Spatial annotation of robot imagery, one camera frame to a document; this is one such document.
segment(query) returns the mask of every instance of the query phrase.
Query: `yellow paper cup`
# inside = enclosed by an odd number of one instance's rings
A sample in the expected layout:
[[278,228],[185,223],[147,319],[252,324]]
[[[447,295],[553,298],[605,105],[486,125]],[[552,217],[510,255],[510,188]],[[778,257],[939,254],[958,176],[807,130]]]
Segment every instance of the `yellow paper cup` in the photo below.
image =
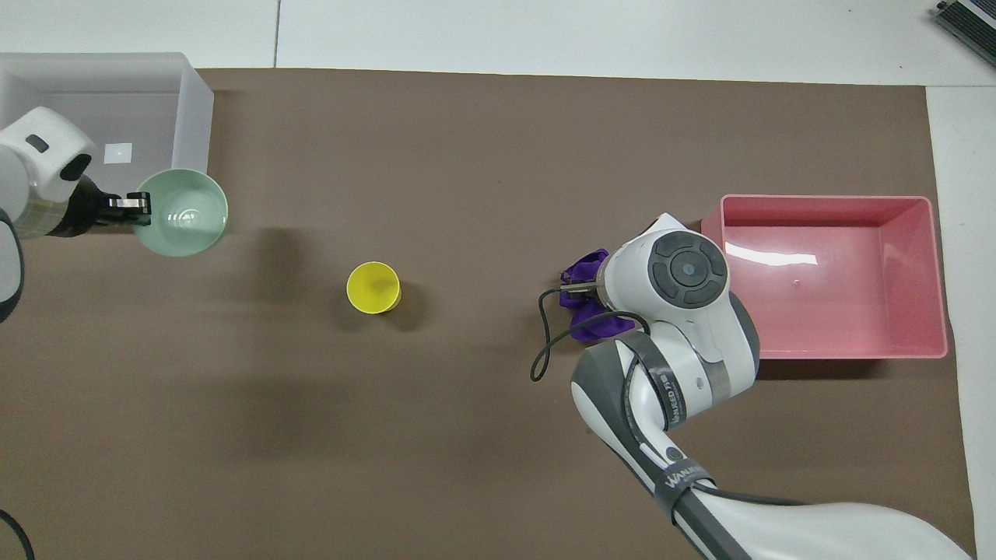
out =
[[401,281],[394,269],[386,264],[365,262],[350,273],[346,295],[353,307],[364,313],[384,313],[401,301]]

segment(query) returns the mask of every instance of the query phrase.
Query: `pink plastic bin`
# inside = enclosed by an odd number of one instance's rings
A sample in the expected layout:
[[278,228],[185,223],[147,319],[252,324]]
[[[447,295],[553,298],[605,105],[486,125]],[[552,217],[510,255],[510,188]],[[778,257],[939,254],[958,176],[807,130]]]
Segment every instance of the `pink plastic bin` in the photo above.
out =
[[947,354],[926,198],[729,194],[702,233],[726,253],[761,358]]

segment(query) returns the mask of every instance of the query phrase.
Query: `purple cloth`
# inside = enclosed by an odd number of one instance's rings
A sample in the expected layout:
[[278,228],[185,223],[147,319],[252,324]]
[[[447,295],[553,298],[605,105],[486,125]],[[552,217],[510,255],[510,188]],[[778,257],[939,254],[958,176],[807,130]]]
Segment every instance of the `purple cloth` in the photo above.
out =
[[[567,270],[561,273],[561,282],[567,284],[572,281],[577,283],[595,280],[595,276],[598,274],[599,268],[602,266],[602,263],[607,257],[609,257],[609,252],[605,249],[599,249],[585,255],[581,258],[581,260],[569,266]],[[573,299],[564,292],[561,292],[560,304],[561,307],[574,311],[574,319],[571,320],[572,327],[582,321],[585,321],[586,319],[591,319],[600,313],[608,311],[608,309],[606,309],[605,306],[599,303],[599,300],[595,298]],[[620,317],[609,317],[587,327],[578,329],[577,331],[571,333],[571,337],[574,338],[574,340],[581,342],[598,342],[601,339],[614,337],[619,333],[624,333],[625,331],[633,328],[633,326],[633,321],[622,319]]]

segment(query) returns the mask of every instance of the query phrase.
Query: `light green bowl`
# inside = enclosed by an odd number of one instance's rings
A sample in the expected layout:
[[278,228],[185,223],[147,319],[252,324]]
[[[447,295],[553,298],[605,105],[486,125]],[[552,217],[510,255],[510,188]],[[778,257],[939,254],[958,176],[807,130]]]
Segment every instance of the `light green bowl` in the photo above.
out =
[[211,177],[192,169],[167,169],[150,177],[139,191],[152,206],[149,225],[133,227],[138,241],[167,257],[203,251],[221,237],[228,222],[228,199]]

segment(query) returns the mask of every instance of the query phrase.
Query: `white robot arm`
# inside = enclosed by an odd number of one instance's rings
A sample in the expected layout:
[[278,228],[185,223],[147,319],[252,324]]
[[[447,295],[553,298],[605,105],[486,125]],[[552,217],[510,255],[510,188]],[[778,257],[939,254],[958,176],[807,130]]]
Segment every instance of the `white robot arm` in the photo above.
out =
[[87,135],[44,107],[0,130],[0,322],[21,296],[21,239],[72,237],[99,223],[147,223],[147,194],[121,200],[83,175],[95,151]]
[[571,379],[588,426],[709,559],[968,559],[928,523],[885,507],[792,504],[726,492],[666,431],[753,385],[759,341],[716,245],[664,214],[612,254],[588,289],[643,317],[585,350]]

